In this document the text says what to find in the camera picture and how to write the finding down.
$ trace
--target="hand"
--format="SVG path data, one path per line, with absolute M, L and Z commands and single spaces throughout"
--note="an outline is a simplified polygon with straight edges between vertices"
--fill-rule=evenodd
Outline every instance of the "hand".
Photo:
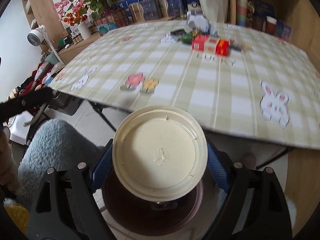
M 20 185 L 17 176 L 18 168 L 13 161 L 12 149 L 2 129 L 0 131 L 0 184 L 6 185 L 10 191 L 15 191 Z

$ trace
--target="person's leg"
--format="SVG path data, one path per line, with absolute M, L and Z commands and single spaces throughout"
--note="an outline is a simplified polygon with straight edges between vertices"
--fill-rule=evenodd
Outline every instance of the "person's leg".
M 18 177 L 27 191 L 26 195 L 17 197 L 18 203 L 30 210 L 33 195 L 48 168 L 65 171 L 80 162 L 93 168 L 102 155 L 100 149 L 63 120 L 44 123 L 18 169 Z

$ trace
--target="white flower pot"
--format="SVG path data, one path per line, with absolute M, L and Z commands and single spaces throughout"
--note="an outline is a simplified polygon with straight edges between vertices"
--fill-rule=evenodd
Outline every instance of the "white flower pot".
M 227 20 L 229 0 L 200 0 L 202 13 L 212 23 Z
M 81 33 L 81 36 L 84 40 L 86 40 L 87 38 L 89 38 L 92 34 L 89 30 L 89 28 L 87 27 L 86 22 L 82 22 L 78 25 L 78 29 Z

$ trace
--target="white lid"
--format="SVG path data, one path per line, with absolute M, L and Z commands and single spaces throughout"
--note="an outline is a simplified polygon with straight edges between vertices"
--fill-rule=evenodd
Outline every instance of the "white lid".
M 150 106 L 130 114 L 113 140 L 118 179 L 148 201 L 170 201 L 189 193 L 202 178 L 207 159 L 200 125 L 171 106 Z
M 277 24 L 277 19 L 274 19 L 273 17 L 267 16 L 267 21 L 272 24 Z

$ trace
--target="green and white plaid pattern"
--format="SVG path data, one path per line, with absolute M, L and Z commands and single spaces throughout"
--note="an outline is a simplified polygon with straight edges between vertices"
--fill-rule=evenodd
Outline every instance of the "green and white plaid pattern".
M 132 111 L 175 106 L 209 130 L 320 149 L 320 75 L 303 51 L 270 35 L 225 24 L 216 26 L 221 38 L 236 38 L 252 50 L 220 57 L 182 43 L 160 43 L 165 34 L 185 25 L 167 21 L 111 31 L 75 57 L 64 68 L 65 76 L 57 76 L 50 87 Z M 96 70 L 83 87 L 71 90 L 92 68 Z M 135 90 L 120 89 L 136 73 L 159 80 L 154 93 L 140 92 L 142 82 Z M 286 128 L 262 117 L 262 80 L 272 84 L 275 93 L 288 93 Z

